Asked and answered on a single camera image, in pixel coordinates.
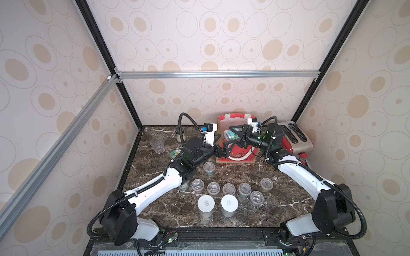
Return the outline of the small jar red label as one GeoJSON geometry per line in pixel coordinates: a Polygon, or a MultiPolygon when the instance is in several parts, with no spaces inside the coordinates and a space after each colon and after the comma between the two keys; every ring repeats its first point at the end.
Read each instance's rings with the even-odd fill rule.
{"type": "Polygon", "coordinates": [[[195,179],[191,182],[193,193],[201,194],[205,189],[205,183],[201,179],[195,179]]]}

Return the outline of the seed jar orange label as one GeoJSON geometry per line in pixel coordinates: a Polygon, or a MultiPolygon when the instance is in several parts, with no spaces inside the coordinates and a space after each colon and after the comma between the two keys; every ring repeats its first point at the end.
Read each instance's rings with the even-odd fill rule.
{"type": "Polygon", "coordinates": [[[217,182],[211,182],[207,186],[207,192],[210,196],[215,197],[221,191],[221,187],[217,182]]]}

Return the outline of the seed jar yellow label back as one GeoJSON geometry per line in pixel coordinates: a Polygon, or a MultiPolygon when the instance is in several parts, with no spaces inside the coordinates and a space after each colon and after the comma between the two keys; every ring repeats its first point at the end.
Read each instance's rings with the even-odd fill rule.
{"type": "Polygon", "coordinates": [[[268,193],[273,189],[273,181],[269,178],[262,178],[259,182],[261,191],[268,193]]]}

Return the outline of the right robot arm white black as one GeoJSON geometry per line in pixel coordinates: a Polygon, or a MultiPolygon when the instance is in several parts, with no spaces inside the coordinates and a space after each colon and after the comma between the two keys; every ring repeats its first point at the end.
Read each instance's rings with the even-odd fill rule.
{"type": "Polygon", "coordinates": [[[235,146],[259,149],[266,164],[292,178],[315,201],[311,213],[280,224],[283,243],[305,234],[337,233],[352,240],[365,236],[367,222],[350,188],[323,178],[303,163],[305,152],[297,152],[295,146],[311,141],[296,124],[278,123],[275,116],[262,123],[250,118],[246,124],[229,127],[223,136],[224,157],[229,157],[235,146]]]}

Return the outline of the seed jar red label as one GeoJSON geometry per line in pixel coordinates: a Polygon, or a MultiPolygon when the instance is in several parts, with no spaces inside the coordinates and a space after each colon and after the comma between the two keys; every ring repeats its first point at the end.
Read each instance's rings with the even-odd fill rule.
{"type": "Polygon", "coordinates": [[[241,183],[238,186],[239,196],[242,198],[247,198],[252,193],[252,188],[248,183],[241,183]]]}

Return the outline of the wide jar dark lid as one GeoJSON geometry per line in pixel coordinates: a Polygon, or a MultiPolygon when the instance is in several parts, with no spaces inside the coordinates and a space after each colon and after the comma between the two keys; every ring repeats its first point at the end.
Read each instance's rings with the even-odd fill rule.
{"type": "Polygon", "coordinates": [[[224,217],[233,217],[238,209],[239,202],[234,195],[224,195],[221,199],[221,211],[224,217]]]}

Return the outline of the seed jar sunflower label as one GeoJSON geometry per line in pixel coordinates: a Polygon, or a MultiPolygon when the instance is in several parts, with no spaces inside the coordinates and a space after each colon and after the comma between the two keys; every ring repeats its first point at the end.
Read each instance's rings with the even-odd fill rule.
{"type": "Polygon", "coordinates": [[[171,159],[175,159],[179,154],[180,154],[181,150],[180,149],[175,149],[171,152],[170,157],[171,159]]]}

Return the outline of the wide jar white bottom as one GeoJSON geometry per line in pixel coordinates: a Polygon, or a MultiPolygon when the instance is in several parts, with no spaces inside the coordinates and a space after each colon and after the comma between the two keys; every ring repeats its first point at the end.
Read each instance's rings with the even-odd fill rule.
{"type": "Polygon", "coordinates": [[[215,200],[210,195],[203,195],[198,199],[199,213],[203,218],[212,217],[215,209],[215,200]]]}

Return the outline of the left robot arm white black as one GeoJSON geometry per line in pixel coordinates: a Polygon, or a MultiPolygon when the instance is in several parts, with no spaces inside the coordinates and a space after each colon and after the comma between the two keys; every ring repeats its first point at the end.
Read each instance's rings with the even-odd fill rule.
{"type": "Polygon", "coordinates": [[[201,136],[181,141],[181,152],[158,177],[125,193],[112,192],[104,208],[90,220],[87,234],[94,240],[109,239],[116,246],[132,239],[154,239],[159,233],[158,225],[138,216],[162,195],[190,181],[200,164],[222,152],[216,145],[216,123],[205,123],[197,129],[201,136]]]}

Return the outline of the seed jar green label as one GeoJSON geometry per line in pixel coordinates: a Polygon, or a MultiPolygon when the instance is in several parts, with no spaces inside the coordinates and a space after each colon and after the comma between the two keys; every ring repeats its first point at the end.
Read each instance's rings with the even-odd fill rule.
{"type": "Polygon", "coordinates": [[[215,166],[215,164],[214,164],[213,162],[206,162],[206,163],[203,165],[203,170],[205,171],[205,173],[206,173],[207,175],[213,175],[215,169],[216,169],[216,166],[215,166]]]}

